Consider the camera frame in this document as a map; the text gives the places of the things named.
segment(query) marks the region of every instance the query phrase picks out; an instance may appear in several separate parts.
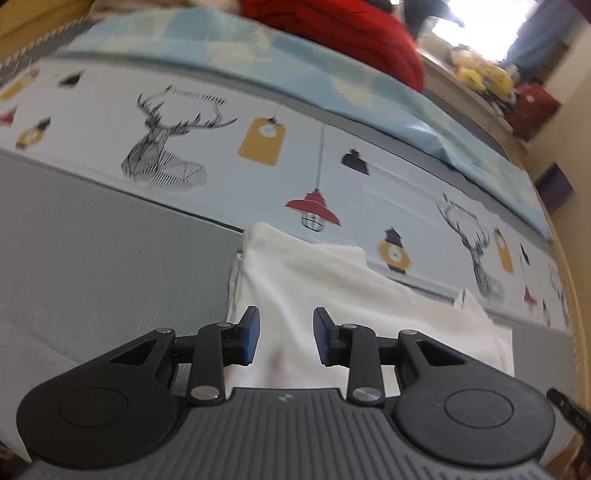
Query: bright window light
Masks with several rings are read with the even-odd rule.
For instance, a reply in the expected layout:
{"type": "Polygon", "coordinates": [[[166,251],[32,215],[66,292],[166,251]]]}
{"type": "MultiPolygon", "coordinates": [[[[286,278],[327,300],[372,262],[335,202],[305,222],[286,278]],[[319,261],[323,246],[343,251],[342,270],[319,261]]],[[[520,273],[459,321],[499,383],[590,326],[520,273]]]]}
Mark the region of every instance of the bright window light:
{"type": "Polygon", "coordinates": [[[455,15],[466,24],[460,28],[438,20],[433,33],[451,45],[468,45],[493,61],[503,60],[517,39],[517,31],[533,12],[535,0],[450,0],[455,15]]]}

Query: white towel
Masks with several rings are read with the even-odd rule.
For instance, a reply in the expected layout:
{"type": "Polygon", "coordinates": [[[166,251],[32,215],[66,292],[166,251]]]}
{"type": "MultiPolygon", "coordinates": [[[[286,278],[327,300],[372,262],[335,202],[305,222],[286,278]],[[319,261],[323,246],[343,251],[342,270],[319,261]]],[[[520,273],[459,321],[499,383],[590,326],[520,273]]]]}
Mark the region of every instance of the white towel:
{"type": "MultiPolygon", "coordinates": [[[[335,324],[357,323],[378,336],[415,329],[509,375],[512,332],[492,323],[464,292],[449,305],[429,300],[366,266],[357,247],[312,245],[265,223],[244,233],[230,278],[228,321],[249,305],[261,313],[254,362],[226,369],[232,387],[327,388],[346,391],[348,369],[320,363],[312,328],[316,307],[335,324]]],[[[393,367],[382,367],[387,395],[398,394],[393,367]]]]}

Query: light blue blanket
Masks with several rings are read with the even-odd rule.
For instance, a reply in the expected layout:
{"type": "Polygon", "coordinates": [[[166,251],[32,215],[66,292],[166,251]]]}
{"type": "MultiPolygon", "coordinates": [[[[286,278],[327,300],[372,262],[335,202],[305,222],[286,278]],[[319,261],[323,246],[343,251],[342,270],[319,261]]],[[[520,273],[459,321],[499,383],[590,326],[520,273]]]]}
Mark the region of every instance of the light blue blanket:
{"type": "Polygon", "coordinates": [[[189,8],[110,18],[62,52],[164,60],[287,93],[371,125],[450,164],[546,239],[552,238],[526,172],[423,95],[323,46],[234,15],[189,8]]]}

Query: red bag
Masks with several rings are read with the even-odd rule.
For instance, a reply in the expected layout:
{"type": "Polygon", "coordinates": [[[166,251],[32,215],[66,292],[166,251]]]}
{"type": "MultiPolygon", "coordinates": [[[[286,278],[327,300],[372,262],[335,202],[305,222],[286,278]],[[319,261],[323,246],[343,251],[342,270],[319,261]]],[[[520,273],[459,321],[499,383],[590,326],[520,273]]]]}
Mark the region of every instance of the red bag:
{"type": "Polygon", "coordinates": [[[242,14],[423,91],[423,62],[414,40],[396,18],[363,0],[244,0],[242,14]]]}
{"type": "Polygon", "coordinates": [[[505,114],[505,119],[516,137],[529,140],[552,118],[561,103],[538,83],[524,83],[515,91],[517,103],[505,114]]]}

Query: ribbed gray plate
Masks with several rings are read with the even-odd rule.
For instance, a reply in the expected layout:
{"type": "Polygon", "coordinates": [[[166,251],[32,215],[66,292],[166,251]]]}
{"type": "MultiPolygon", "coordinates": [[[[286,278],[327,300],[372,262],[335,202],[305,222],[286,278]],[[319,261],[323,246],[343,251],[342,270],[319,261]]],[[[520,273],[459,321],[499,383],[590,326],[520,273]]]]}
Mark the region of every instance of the ribbed gray plate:
{"type": "Polygon", "coordinates": [[[494,472],[442,465],[402,441],[381,410],[350,405],[338,390],[243,388],[217,407],[194,408],[166,445],[136,462],[101,471],[37,462],[21,478],[551,479],[534,462],[494,472]]]}

